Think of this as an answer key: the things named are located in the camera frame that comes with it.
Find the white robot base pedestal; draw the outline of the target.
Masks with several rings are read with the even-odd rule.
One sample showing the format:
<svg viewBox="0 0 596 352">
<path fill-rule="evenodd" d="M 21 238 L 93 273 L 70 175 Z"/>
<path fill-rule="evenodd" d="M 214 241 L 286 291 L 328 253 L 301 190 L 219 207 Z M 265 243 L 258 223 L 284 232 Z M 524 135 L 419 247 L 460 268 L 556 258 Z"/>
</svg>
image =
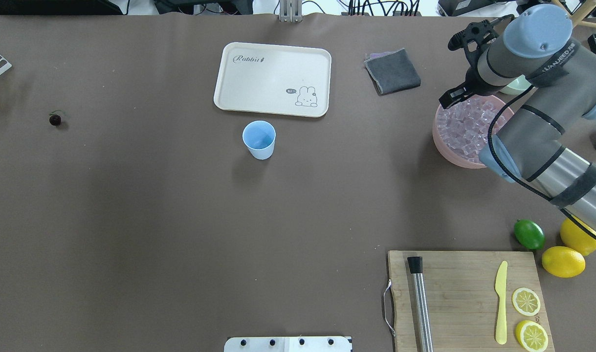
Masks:
<svg viewBox="0 0 596 352">
<path fill-rule="evenodd" d="M 346 336 L 266 336 L 229 338 L 224 352 L 353 352 Z"/>
</svg>

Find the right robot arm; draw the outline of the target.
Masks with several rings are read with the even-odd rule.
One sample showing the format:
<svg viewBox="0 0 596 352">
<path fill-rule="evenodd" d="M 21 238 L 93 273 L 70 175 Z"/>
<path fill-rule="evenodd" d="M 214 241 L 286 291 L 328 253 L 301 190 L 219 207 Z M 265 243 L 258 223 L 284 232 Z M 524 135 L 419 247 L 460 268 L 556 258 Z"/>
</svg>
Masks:
<svg viewBox="0 0 596 352">
<path fill-rule="evenodd" d="M 450 38 L 448 49 L 463 49 L 469 67 L 441 107 L 491 96 L 519 76 L 528 80 L 530 97 L 488 136 L 481 162 L 579 219 L 596 240 L 596 165 L 560 143 L 579 118 L 596 119 L 596 55 L 572 37 L 570 16 L 553 4 L 530 7 L 498 34 L 494 26 L 503 21 L 473 22 Z"/>
</svg>

